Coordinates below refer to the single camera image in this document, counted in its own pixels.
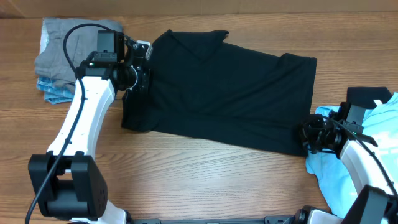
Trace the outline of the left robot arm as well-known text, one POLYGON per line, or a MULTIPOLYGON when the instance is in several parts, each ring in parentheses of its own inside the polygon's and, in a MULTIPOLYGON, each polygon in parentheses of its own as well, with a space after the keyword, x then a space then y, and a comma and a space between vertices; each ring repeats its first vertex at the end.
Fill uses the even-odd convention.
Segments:
POLYGON ((107 27, 98 31, 96 50, 78 67, 73 101, 63 126, 45 154, 34 154, 28 171, 35 192, 25 222, 35 207, 45 217, 72 223, 132 223, 128 211, 108 198, 108 186, 95 162, 105 114, 118 91, 148 93, 152 54, 149 42, 107 27))

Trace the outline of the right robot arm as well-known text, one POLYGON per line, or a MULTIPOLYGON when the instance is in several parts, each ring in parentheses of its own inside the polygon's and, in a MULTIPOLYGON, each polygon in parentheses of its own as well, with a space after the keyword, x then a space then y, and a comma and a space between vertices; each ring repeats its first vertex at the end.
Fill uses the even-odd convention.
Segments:
POLYGON ((358 197, 344 218, 306 205, 288 223, 397 223, 397 190, 376 155, 376 141, 363 134, 364 114, 364 108, 343 102, 337 112, 311 114, 301 122, 303 148, 313 154, 335 154, 358 197))

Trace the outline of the black t-shirt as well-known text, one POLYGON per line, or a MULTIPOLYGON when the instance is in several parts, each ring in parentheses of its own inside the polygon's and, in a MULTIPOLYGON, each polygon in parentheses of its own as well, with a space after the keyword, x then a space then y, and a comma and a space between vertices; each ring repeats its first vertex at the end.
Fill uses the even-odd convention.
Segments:
POLYGON ((228 32, 168 30, 153 44, 145 96, 123 97, 122 126, 305 156, 317 60, 225 42, 228 32))

